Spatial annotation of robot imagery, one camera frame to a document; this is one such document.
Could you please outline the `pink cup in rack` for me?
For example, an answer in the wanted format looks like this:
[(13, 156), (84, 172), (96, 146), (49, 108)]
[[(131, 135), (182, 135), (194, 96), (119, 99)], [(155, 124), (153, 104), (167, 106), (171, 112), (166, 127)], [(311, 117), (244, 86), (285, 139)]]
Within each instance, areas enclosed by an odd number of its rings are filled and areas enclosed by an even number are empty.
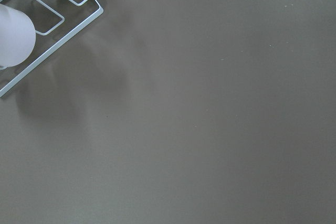
[(1, 5), (1, 69), (24, 62), (32, 53), (36, 32), (23, 12)]

